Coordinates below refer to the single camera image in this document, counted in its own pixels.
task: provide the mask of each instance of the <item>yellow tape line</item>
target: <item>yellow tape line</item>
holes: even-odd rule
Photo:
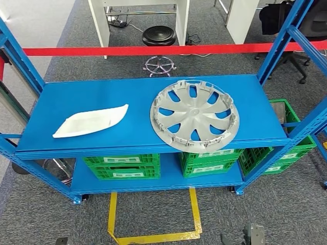
[[[165,241],[183,241],[190,239],[198,239],[199,234],[196,231],[191,232],[181,232],[181,233],[171,233],[162,235],[152,235],[152,236],[135,236],[135,237],[124,237],[117,238],[119,245],[128,244],[149,244]]]
[[[149,243],[158,243],[158,242],[166,242],[166,241],[182,241],[182,240],[191,240],[199,239],[199,234],[202,232],[201,226],[201,220],[199,218],[199,206],[197,204],[196,193],[195,188],[190,188],[190,198],[192,205],[192,212],[194,219],[194,225],[196,230],[190,232],[181,232],[181,233],[171,233],[171,234],[162,234],[162,235],[151,235],[151,236],[135,236],[135,237],[123,237],[116,238],[114,236],[115,231],[115,219],[116,209],[117,206],[117,193],[113,192],[110,197],[110,213],[108,218],[108,233],[112,236],[119,245],[129,245],[129,244],[149,244]]]
[[[195,230],[199,234],[201,234],[202,232],[202,226],[201,225],[201,219],[199,218],[199,205],[197,204],[196,192],[194,187],[190,188],[190,198],[191,199]]]
[[[115,231],[116,207],[117,206],[117,193],[112,192],[110,195],[110,215],[108,218],[108,232],[113,236]]]

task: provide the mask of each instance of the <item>white desk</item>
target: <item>white desk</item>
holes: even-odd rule
[[[231,0],[229,10],[221,0],[219,3],[227,14],[226,27],[235,44],[243,44],[258,8],[259,0]]]
[[[0,1],[0,18],[6,22],[9,18],[9,13],[5,7],[4,1]]]
[[[179,45],[185,45],[190,0],[88,0],[101,47],[108,47],[110,32],[104,8],[143,5],[176,5],[175,32]]]

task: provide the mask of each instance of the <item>white desk leg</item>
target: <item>white desk leg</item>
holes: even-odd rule
[[[243,44],[259,0],[233,0],[227,28],[236,44]]]
[[[190,0],[176,0],[176,35],[180,46],[185,46],[187,21],[189,19]]]
[[[88,0],[88,4],[92,13],[97,36],[99,36],[100,44],[101,47],[108,47],[110,45],[110,32],[103,1]]]
[[[0,18],[2,18],[4,22],[6,22],[9,18],[9,13],[4,6],[3,1],[0,2]]]

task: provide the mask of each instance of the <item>red barrier tape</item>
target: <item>red barrier tape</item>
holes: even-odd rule
[[[311,42],[318,50],[327,49],[327,41]],[[241,54],[265,53],[272,43],[216,44],[193,46],[125,46],[125,47],[45,47],[24,48],[27,56],[143,56],[179,54]],[[289,43],[285,51],[301,51],[298,44]]]
[[[4,79],[5,61],[0,57],[0,80]]]

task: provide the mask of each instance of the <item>shelf top surface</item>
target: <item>shelf top surface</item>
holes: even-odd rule
[[[151,126],[151,104],[162,89],[184,79],[206,81],[230,94],[240,117],[239,129],[233,141],[286,138],[255,75],[113,79],[46,84],[17,150],[165,146]],[[125,104],[129,104],[126,115],[113,127],[77,137],[52,137],[73,114]]]
[[[71,190],[76,193],[101,193],[145,190],[181,189],[187,187],[232,186],[242,183],[237,163],[228,172],[184,178],[177,154],[161,154],[161,177],[154,180],[98,180],[83,160],[76,162]]]

